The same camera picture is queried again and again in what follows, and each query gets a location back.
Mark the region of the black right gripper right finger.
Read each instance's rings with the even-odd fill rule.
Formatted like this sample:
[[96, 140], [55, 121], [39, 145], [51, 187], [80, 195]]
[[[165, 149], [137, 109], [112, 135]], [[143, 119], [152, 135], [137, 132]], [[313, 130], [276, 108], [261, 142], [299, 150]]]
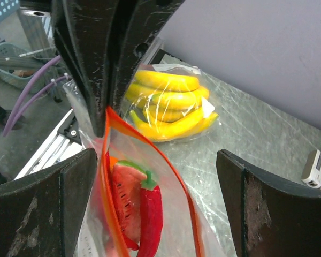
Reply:
[[237, 256], [321, 256], [321, 190], [226, 149], [216, 168]]

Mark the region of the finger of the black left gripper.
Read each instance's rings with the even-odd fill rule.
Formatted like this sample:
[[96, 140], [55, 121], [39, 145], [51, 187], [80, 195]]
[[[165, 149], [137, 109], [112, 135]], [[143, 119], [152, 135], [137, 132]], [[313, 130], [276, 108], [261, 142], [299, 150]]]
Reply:
[[105, 131], [109, 33], [117, 1], [52, 1], [55, 45], [78, 86], [96, 136]]
[[110, 99], [118, 111], [125, 91], [159, 31], [183, 1], [119, 1], [109, 39]]

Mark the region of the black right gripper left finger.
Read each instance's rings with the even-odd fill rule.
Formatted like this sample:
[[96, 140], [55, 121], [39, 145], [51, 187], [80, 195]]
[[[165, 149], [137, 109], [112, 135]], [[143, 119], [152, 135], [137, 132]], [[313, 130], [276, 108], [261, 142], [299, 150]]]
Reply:
[[96, 171], [88, 148], [0, 185], [0, 256], [73, 256]]

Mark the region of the watermelon slice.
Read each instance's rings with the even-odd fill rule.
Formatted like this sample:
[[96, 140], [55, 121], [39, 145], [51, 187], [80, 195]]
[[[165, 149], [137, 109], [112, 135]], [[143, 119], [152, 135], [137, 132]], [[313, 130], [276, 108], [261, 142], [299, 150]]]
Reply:
[[138, 244], [141, 236], [140, 189], [147, 178], [137, 164], [118, 161], [112, 170], [112, 198], [120, 228], [128, 239]]

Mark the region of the red chili pepper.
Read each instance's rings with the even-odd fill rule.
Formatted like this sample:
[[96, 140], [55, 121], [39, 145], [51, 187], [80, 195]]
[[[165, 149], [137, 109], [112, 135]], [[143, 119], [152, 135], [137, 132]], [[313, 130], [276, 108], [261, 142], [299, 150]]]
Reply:
[[147, 171], [146, 175], [140, 190], [141, 237], [137, 256], [154, 257], [161, 241], [163, 204], [161, 189], [153, 180], [152, 173]]

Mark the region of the orange fruit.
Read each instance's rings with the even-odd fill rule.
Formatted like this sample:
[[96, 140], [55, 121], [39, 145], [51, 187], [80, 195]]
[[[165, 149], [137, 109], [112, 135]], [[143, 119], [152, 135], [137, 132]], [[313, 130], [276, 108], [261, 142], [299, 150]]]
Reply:
[[109, 157], [109, 168], [110, 170], [112, 171], [113, 170], [113, 167], [114, 165], [118, 162], [119, 160], [113, 156], [110, 156]]

